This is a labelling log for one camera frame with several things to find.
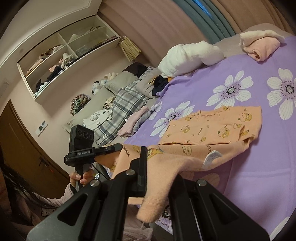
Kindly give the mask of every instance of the wooden door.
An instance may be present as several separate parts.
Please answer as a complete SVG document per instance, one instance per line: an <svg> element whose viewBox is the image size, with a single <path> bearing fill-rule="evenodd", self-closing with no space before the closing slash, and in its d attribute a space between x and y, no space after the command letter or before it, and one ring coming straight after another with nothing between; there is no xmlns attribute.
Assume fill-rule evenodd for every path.
<svg viewBox="0 0 296 241"><path fill-rule="evenodd" d="M9 100L0 116L0 144L4 162L21 174L34 191L47 198L61 198L69 175L29 134Z"/></svg>

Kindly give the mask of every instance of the dark clothing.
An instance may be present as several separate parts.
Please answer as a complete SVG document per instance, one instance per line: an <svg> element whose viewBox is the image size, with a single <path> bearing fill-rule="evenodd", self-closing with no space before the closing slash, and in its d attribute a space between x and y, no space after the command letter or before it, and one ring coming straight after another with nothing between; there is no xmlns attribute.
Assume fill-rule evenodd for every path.
<svg viewBox="0 0 296 241"><path fill-rule="evenodd" d="M137 76L138 78L148 69L145 65L134 62L130 66L128 66L124 71L130 72L133 75Z"/></svg>
<svg viewBox="0 0 296 241"><path fill-rule="evenodd" d="M51 74L47 77L47 81L46 82L52 81L55 77L57 77L57 75L60 73L61 70L62 70L62 68L60 66L56 66L54 68L54 71L51 72Z"/></svg>
<svg viewBox="0 0 296 241"><path fill-rule="evenodd" d="M152 95L156 96L156 93L162 91L167 84L168 79L165 79L161 75L157 76L153 82Z"/></svg>
<svg viewBox="0 0 296 241"><path fill-rule="evenodd" d="M37 84L36 84L36 87L35 87L36 92L39 91L39 88L40 88L41 85L43 85L43 83L41 82L41 80L39 80L39 81L37 82Z"/></svg>

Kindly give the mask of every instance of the stuffed animal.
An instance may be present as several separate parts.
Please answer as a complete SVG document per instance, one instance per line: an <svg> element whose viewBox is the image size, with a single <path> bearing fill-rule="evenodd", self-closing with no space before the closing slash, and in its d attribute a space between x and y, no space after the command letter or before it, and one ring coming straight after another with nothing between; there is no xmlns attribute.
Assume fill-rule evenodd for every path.
<svg viewBox="0 0 296 241"><path fill-rule="evenodd" d="M114 72L106 74L102 80L96 81L93 84L91 92L95 95L109 80L114 79L114 77L116 77L117 75L118 73L114 73Z"/></svg>
<svg viewBox="0 0 296 241"><path fill-rule="evenodd" d="M96 81L94 84L93 84L93 87L91 89L91 93L93 95L95 95L96 93L98 93L98 91L102 88L101 84L100 84L100 81Z"/></svg>

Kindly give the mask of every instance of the screw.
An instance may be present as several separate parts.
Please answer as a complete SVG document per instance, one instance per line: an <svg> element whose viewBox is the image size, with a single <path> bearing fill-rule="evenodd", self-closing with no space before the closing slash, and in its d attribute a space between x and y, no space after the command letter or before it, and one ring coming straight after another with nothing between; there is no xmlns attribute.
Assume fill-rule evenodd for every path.
<svg viewBox="0 0 296 241"><path fill-rule="evenodd" d="M132 176L132 175L135 174L135 171L134 171L133 169L128 169L128 170L126 171L126 174L127 174L128 176Z"/></svg>
<svg viewBox="0 0 296 241"><path fill-rule="evenodd" d="M206 184L207 184L207 181L206 180L204 180L204 179L199 179L198 181L197 181L197 184L199 185L199 186L205 186Z"/></svg>
<svg viewBox="0 0 296 241"><path fill-rule="evenodd" d="M91 180L90 184L92 187L97 187L100 184L100 181L97 179L93 179Z"/></svg>

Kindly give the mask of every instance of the human hand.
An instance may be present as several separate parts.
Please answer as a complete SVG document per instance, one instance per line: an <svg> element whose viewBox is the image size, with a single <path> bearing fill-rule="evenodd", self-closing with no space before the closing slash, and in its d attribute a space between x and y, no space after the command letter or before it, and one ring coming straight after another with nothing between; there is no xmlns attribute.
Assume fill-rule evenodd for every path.
<svg viewBox="0 0 296 241"><path fill-rule="evenodd" d="M81 176L75 172L72 172L69 176L70 176L70 183L73 187L76 187L76 181L80 180L80 183L82 185L86 185L88 184L91 180L94 179L94 171L92 169L88 170L87 172L85 172L83 174L83 178L81 179Z"/></svg>

